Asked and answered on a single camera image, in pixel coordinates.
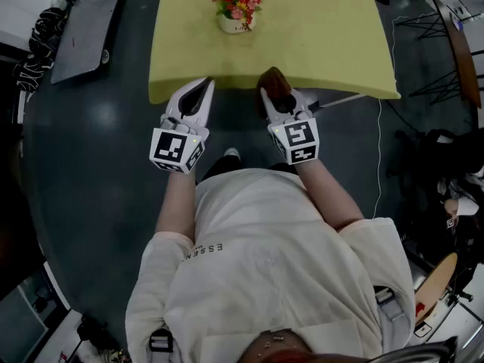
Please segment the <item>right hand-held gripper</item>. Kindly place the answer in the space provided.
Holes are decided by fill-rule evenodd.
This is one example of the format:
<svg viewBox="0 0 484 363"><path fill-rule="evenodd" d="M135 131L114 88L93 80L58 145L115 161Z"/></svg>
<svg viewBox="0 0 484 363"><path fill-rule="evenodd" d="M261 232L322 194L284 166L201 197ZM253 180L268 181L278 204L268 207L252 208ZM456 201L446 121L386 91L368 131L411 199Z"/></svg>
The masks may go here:
<svg viewBox="0 0 484 363"><path fill-rule="evenodd" d="M294 98L294 109L291 111L294 116L282 121L283 114L276 110L267 91L260 89L268 120L279 120L268 124L268 132L287 164L315 160L320 144L316 120L303 93L294 88L290 93Z"/></svg>

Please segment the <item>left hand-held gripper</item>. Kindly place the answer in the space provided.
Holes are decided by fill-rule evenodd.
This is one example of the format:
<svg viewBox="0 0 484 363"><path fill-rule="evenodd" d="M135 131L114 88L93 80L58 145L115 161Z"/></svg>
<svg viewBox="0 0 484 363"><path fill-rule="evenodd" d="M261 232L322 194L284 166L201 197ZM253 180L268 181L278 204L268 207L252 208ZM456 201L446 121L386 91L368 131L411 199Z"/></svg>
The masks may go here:
<svg viewBox="0 0 484 363"><path fill-rule="evenodd" d="M215 81L208 77L195 79L182 86L169 99L167 116L154 128L149 160L159 169L189 174L206 148L209 137L204 127L209 119ZM182 119L195 116L195 123Z"/></svg>

